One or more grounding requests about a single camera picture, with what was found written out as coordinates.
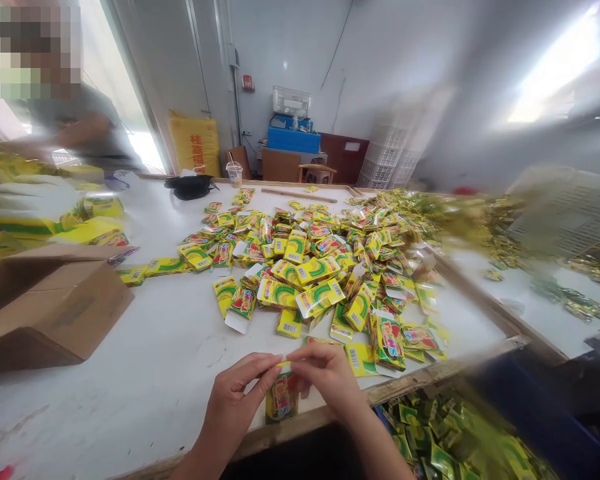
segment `pile of packets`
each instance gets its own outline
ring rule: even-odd
[[[501,271],[523,269],[532,275],[531,287],[540,295],[562,302],[565,309],[580,320],[600,320],[599,302],[558,285],[554,278],[539,275],[531,261],[532,258],[537,259],[539,253],[530,254],[505,236],[509,226],[524,213],[528,197],[440,197],[397,189],[381,195],[391,199],[398,214],[408,215],[412,223],[427,233],[430,245],[436,245],[444,235],[460,237],[478,245],[493,267],[481,270],[482,278],[502,281]],[[570,261],[557,261],[600,283],[600,245]]]
[[[297,201],[273,215],[245,208],[254,189],[243,188],[226,212],[212,202],[208,225],[185,238],[177,258],[120,271],[126,284],[144,278],[211,270],[225,323],[246,333],[258,309],[276,309],[276,333],[298,339],[333,313],[330,337],[345,349],[357,376],[398,377],[406,359],[446,360],[449,331],[438,320],[431,256],[418,249],[418,229],[382,197],[348,200],[351,209],[332,215],[328,207]],[[245,269],[242,277],[232,268]],[[418,303],[424,325],[404,324],[400,314]],[[370,342],[352,343],[355,332]]]
[[[416,478],[558,479],[519,438],[496,428],[455,392],[425,397],[419,391],[380,407]]]

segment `wooden table edge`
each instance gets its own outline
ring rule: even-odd
[[[522,335],[509,337],[484,352],[471,353],[457,359],[436,363],[400,379],[388,380],[365,390],[367,401],[370,405],[379,405],[389,399],[453,377],[500,355],[520,350],[528,343],[529,339]],[[266,425],[253,430],[247,434],[242,444],[240,444],[232,461],[240,460],[293,440],[333,421],[331,412],[326,406],[323,406],[278,424]],[[181,453],[133,472],[118,477],[110,477],[108,480],[166,480],[185,455],[186,453]]]

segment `barcode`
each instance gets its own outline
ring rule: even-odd
[[[351,363],[353,364],[354,370],[360,370],[360,362],[358,361],[358,352],[355,348],[349,349],[349,358],[351,359]]]

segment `blue bin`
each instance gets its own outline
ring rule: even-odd
[[[320,151],[320,135],[269,127],[269,148],[318,153]]]

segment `brown cardboard box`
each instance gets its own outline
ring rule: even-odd
[[[88,359],[133,300],[108,262],[128,250],[48,245],[0,260],[0,371]]]

